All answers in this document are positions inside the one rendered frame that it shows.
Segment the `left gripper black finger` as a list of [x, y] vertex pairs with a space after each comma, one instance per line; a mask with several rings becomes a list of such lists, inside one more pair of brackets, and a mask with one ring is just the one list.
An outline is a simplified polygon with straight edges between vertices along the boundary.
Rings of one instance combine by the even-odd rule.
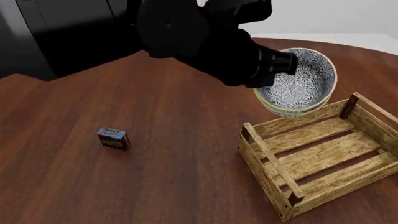
[[272, 71], [295, 75], [299, 59], [291, 52], [276, 52], [272, 56]]

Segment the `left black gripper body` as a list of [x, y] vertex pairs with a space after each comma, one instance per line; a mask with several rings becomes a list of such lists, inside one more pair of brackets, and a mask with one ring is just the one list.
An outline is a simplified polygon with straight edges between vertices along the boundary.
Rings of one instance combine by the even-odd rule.
[[274, 84], [276, 72], [275, 61], [279, 57], [276, 50], [272, 50], [265, 46], [257, 46], [259, 50], [259, 57], [256, 63], [255, 73], [250, 76], [245, 83], [248, 88], [262, 88], [270, 87]]

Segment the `blue floral patterned bowl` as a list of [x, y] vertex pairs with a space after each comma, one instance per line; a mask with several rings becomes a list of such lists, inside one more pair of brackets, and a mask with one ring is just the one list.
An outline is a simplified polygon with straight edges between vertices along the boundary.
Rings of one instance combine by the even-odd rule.
[[271, 113], [273, 113], [275, 115], [278, 115], [280, 117], [286, 117], [286, 118], [301, 117], [303, 115], [306, 115], [307, 113], [311, 113], [316, 110], [319, 110], [320, 108], [324, 107], [327, 104], [328, 100], [330, 99], [330, 96], [328, 98], [325, 98], [325, 100], [323, 100], [323, 102], [320, 105], [318, 105], [310, 110], [289, 111], [289, 110], [277, 110], [277, 109], [271, 108], [271, 106], [269, 106], [268, 104], [266, 104], [264, 102], [264, 100], [262, 100], [262, 98], [260, 97], [260, 95], [258, 93], [256, 93], [256, 91], [254, 92], [254, 94], [257, 97], [257, 99], [261, 102], [261, 104], [265, 107], [265, 109], [267, 109], [268, 111], [270, 111]]
[[279, 73], [274, 85], [254, 89], [262, 100], [277, 110], [310, 110], [320, 105], [335, 90], [338, 76], [332, 61], [308, 48], [287, 48], [298, 57], [295, 75]]

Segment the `wooden slat tray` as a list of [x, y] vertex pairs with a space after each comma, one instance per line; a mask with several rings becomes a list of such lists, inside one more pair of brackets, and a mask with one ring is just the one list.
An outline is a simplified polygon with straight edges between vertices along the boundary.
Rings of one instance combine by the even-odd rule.
[[398, 173], [398, 131], [359, 93], [296, 118], [243, 124], [238, 151], [281, 220]]

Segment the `chocolate pudding box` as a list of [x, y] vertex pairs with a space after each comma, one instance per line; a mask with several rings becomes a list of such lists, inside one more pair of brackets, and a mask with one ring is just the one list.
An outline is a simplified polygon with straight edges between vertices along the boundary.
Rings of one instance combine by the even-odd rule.
[[120, 149], [122, 151], [126, 151], [130, 147], [129, 138], [124, 131], [102, 127], [98, 130], [97, 135], [105, 147]]

